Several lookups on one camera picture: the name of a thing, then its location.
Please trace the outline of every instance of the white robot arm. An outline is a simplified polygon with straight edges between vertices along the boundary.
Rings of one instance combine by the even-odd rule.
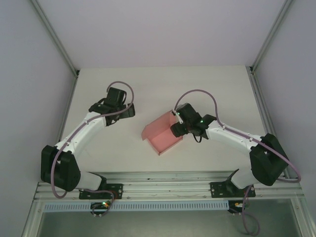
[[[134,105],[125,105],[125,99],[125,91],[110,87],[107,97],[90,107],[89,113],[73,132],[54,147],[47,145],[41,153],[41,179],[50,184],[53,179],[55,186],[67,192],[73,189],[107,190],[106,178],[80,171],[75,157],[81,154],[84,147],[100,130],[116,123],[119,119],[135,116]],[[58,153],[58,160],[53,167]]]
[[[233,147],[250,158],[251,168],[235,170],[224,182],[211,183],[212,196],[215,198],[238,197],[244,195],[244,189],[256,183],[271,186],[287,167],[287,163],[267,150],[262,145],[271,148],[287,159],[277,138],[271,134],[264,137],[252,135],[221,124],[216,117],[205,115],[201,117],[193,107],[186,103],[178,106],[173,114],[179,122],[171,126],[174,136],[179,137],[192,133],[197,142],[202,138],[216,140]]]

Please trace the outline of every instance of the pink cardboard box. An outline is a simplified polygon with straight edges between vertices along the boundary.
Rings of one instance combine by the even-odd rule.
[[[170,127],[176,122],[176,116],[174,116],[171,111],[168,111],[145,126],[142,132],[142,139],[147,139],[149,144],[160,156],[163,152],[183,139],[182,136],[175,137],[170,130]]]

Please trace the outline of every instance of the purple cable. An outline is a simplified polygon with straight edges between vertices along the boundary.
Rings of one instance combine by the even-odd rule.
[[[257,235],[259,235],[259,233],[260,233],[260,223],[259,223],[259,220],[258,220],[254,215],[252,215],[251,213],[245,211],[246,198],[248,197],[248,193],[249,193],[251,187],[252,187],[252,185],[250,185],[250,186],[247,188],[247,191],[245,192],[245,196],[243,197],[243,200],[242,200],[242,208],[241,208],[241,217],[242,217],[242,223],[243,223],[243,226],[244,226],[246,232],[247,232],[250,236],[257,236]],[[247,215],[247,216],[251,216],[251,217],[257,222],[257,227],[258,227],[257,232],[252,233],[252,232],[249,231],[248,226],[247,226],[247,223],[246,223],[246,215]]]
[[[124,84],[124,85],[126,85],[126,86],[130,89],[130,91],[131,91],[131,93],[132,93],[132,100],[131,100],[130,104],[129,104],[125,109],[123,109],[123,110],[121,110],[121,111],[117,111],[117,112],[109,113],[109,114],[104,114],[104,115],[98,115],[98,116],[95,116],[95,117],[92,117],[92,118],[88,119],[86,122],[84,122],[83,124],[81,124],[81,125],[73,132],[73,134],[67,139],[67,141],[65,142],[65,144],[64,144],[64,145],[59,149],[59,151],[57,152],[57,154],[56,154],[56,156],[55,156],[55,158],[54,158],[53,164],[52,164],[52,166],[51,166],[51,171],[50,171],[50,183],[51,183],[51,189],[52,189],[53,194],[55,195],[55,197],[57,197],[57,198],[63,198],[63,197],[65,197],[66,194],[67,194],[67,191],[65,191],[65,193],[64,193],[63,195],[61,195],[61,196],[59,196],[59,195],[57,194],[56,189],[55,189],[55,184],[54,184],[54,173],[55,173],[55,166],[56,166],[57,160],[58,160],[60,154],[62,153],[62,151],[64,150],[64,148],[68,145],[68,143],[71,142],[71,140],[78,134],[78,132],[79,132],[84,126],[86,126],[88,123],[90,123],[91,121],[93,121],[93,120],[95,120],[95,119],[98,119],[98,118],[102,118],[102,117],[107,117],[107,116],[112,116],[112,115],[121,114],[121,113],[125,112],[126,110],[128,110],[128,109],[132,106],[132,104],[133,104],[133,102],[134,102],[134,91],[133,91],[132,87],[131,87],[129,84],[127,84],[127,83],[125,83],[125,82],[123,82],[123,81],[114,81],[114,82],[112,82],[112,83],[108,86],[107,92],[109,91],[110,87],[111,87],[113,84],[115,84],[115,83]]]
[[[175,107],[174,107],[174,110],[176,110],[176,108],[178,107],[178,104],[180,102],[180,100],[186,96],[187,94],[191,93],[191,92],[203,92],[207,95],[209,95],[212,99],[213,99],[213,102],[214,102],[214,106],[215,106],[215,116],[216,116],[216,119],[217,119],[217,122],[219,123],[219,125],[224,128],[224,124],[220,121],[219,119],[219,116],[218,116],[218,108],[217,108],[217,102],[214,98],[214,96],[212,94],[210,94],[209,92],[207,92],[206,90],[201,90],[201,89],[194,89],[194,90],[189,90],[187,91],[186,93],[184,93],[177,101]],[[229,127],[225,127],[224,128],[225,130],[229,131],[229,132],[232,132],[238,136],[241,136],[241,137],[244,137],[246,139],[250,139],[251,137],[248,136],[248,135],[245,135],[243,133],[240,133],[238,131],[235,131]],[[286,179],[277,179],[279,181],[282,181],[282,182],[286,182],[286,183],[299,183],[301,180],[302,180],[302,177],[301,177],[301,174],[300,172],[298,171],[298,169],[287,159],[285,158],[283,155],[281,155],[279,152],[275,151],[274,149],[272,149],[271,147],[267,146],[266,144],[258,141],[257,139],[254,139],[252,138],[252,140],[254,142],[256,142],[257,144],[259,144],[260,146],[264,147],[265,149],[267,149],[268,151],[272,152],[273,154],[277,155],[279,158],[281,158],[283,161],[285,161],[294,171],[295,173],[297,174],[297,179],[296,180],[286,180]],[[246,198],[248,196],[248,193],[249,193],[249,190],[250,190],[251,186],[248,187],[246,193],[245,193],[245,196],[243,198],[243,201],[242,201],[242,212],[241,212],[241,215],[242,215],[242,222],[243,222],[243,226],[245,228],[245,230],[247,231],[247,233],[251,236],[257,236],[259,233],[260,233],[260,224],[259,224],[259,221],[258,219],[253,216],[252,214],[248,213],[248,212],[245,212],[244,209],[245,209],[245,203],[246,203]],[[258,225],[258,231],[256,233],[251,233],[249,230],[248,230],[248,227],[246,225],[246,218],[245,216],[248,215],[248,216],[251,216],[252,218],[255,219],[255,221],[257,222],[257,225]]]
[[[112,205],[113,205],[113,203],[114,203],[114,194],[113,194],[111,191],[107,191],[107,190],[95,191],[95,190],[90,190],[90,189],[84,189],[84,191],[90,192],[90,193],[94,193],[94,194],[99,194],[99,193],[108,193],[108,194],[111,194],[111,196],[112,196],[111,204],[109,205],[108,209],[107,209],[105,212],[103,212],[103,213],[101,214],[100,217],[105,216],[106,214],[108,214],[109,210],[111,209],[111,207],[112,207]],[[95,210],[97,207],[100,207],[100,206],[102,206],[102,204],[98,204],[98,205],[95,205],[95,206],[93,207],[93,209],[92,209],[92,215],[94,215],[94,210]]]

